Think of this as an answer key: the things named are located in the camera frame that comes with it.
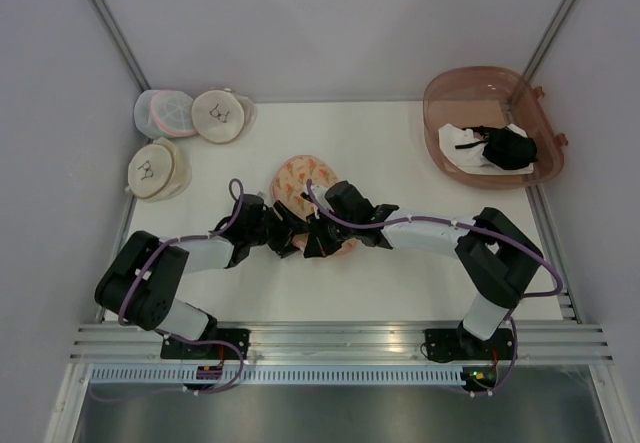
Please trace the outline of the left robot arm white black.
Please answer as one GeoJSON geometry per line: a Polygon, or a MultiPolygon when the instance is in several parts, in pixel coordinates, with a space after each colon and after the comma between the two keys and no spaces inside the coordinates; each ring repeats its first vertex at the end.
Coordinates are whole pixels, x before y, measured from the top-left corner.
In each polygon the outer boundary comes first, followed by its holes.
{"type": "Polygon", "coordinates": [[[254,247],[287,257],[298,251],[294,238],[307,230],[282,202],[268,206],[260,196],[245,194],[232,214],[205,234],[163,240],[134,232],[101,277],[94,299],[121,324],[174,335],[195,358],[206,359],[218,347],[216,320],[176,298],[183,275],[234,268],[254,247]]]}

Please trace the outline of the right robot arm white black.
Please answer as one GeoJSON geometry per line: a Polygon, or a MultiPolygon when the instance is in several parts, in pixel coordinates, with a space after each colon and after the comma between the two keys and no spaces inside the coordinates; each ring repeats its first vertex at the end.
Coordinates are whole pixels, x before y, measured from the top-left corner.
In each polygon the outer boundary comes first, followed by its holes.
{"type": "Polygon", "coordinates": [[[539,248],[495,208],[462,218],[412,214],[397,205],[372,205],[348,181],[329,188],[308,182],[302,197],[314,206],[307,258],[328,257],[355,239],[370,248],[420,249],[461,263],[476,295],[439,362],[487,352],[542,265],[539,248]]]}

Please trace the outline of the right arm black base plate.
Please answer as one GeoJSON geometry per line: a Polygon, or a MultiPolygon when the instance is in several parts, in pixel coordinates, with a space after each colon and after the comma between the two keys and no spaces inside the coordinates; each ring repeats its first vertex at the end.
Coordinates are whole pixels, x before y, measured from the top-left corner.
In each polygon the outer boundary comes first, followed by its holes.
{"type": "Polygon", "coordinates": [[[473,336],[462,327],[424,330],[426,358],[436,363],[453,361],[499,361],[513,357],[515,338],[507,328],[497,329],[488,340],[473,336]]]}

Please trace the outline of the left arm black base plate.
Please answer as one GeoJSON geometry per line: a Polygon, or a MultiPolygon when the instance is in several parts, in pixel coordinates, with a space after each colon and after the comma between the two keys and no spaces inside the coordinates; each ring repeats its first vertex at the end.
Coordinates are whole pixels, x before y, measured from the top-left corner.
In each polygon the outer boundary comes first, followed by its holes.
{"type": "Polygon", "coordinates": [[[246,328],[217,328],[209,331],[197,343],[184,343],[171,337],[160,351],[163,360],[223,360],[239,361],[247,357],[251,332],[246,328]]]}

